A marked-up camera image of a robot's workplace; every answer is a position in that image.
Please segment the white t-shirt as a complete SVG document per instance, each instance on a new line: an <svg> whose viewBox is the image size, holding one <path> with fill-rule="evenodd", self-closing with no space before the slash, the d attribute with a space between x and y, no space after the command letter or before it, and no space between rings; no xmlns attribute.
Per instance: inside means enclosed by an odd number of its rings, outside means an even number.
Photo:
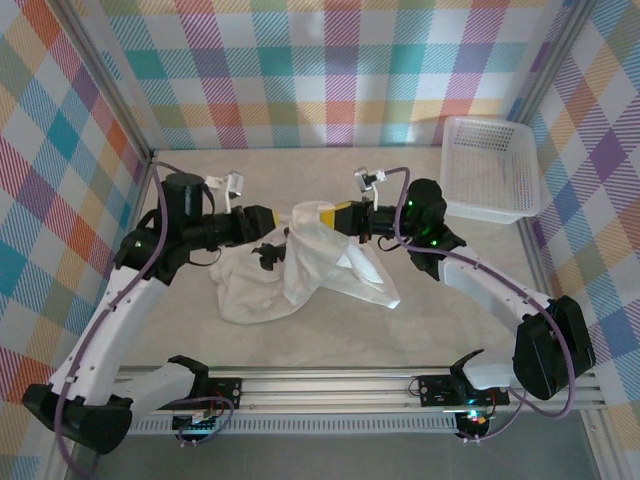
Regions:
<svg viewBox="0 0 640 480"><path fill-rule="evenodd" d="M264 238L222 250L209 268L219 316L239 325L261 324L299 310L320 288L394 309L401 301L374 250L330 229L320 215L333 205L296 205Z"/></svg>

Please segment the white plastic mesh basket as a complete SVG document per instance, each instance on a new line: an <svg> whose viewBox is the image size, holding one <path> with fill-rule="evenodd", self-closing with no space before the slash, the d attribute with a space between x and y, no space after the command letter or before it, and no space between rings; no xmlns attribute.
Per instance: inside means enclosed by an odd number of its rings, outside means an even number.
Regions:
<svg viewBox="0 0 640 480"><path fill-rule="evenodd" d="M530 127L473 116L445 121L439 185L450 215L498 224L537 215L538 169Z"/></svg>

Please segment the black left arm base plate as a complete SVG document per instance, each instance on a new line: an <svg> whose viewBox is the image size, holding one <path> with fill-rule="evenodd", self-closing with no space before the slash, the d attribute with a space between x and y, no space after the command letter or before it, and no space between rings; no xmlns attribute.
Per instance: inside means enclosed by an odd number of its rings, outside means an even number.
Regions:
<svg viewBox="0 0 640 480"><path fill-rule="evenodd" d="M207 377L196 380L185 399L173 401L168 406L176 409L220 409L223 402L210 400L210 397L221 397L237 408L240 406L241 394L241 378Z"/></svg>

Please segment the long aluminium base rail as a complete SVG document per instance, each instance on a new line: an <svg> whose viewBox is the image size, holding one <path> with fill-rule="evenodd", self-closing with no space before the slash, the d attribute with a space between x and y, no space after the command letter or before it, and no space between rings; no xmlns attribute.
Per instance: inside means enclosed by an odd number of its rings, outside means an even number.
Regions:
<svg viewBox="0 0 640 480"><path fill-rule="evenodd" d="M475 406L439 400L423 407L420 375L445 375L446 368L214 368L214 378L241 380L242 413L462 412Z"/></svg>

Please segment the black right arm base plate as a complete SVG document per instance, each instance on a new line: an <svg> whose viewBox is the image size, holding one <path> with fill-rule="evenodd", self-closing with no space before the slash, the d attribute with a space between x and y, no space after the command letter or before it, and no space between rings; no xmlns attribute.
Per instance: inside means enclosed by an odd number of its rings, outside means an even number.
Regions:
<svg viewBox="0 0 640 480"><path fill-rule="evenodd" d="M509 394L499 388L475 389L457 375L418 376L418 393L422 407L431 406L507 406Z"/></svg>

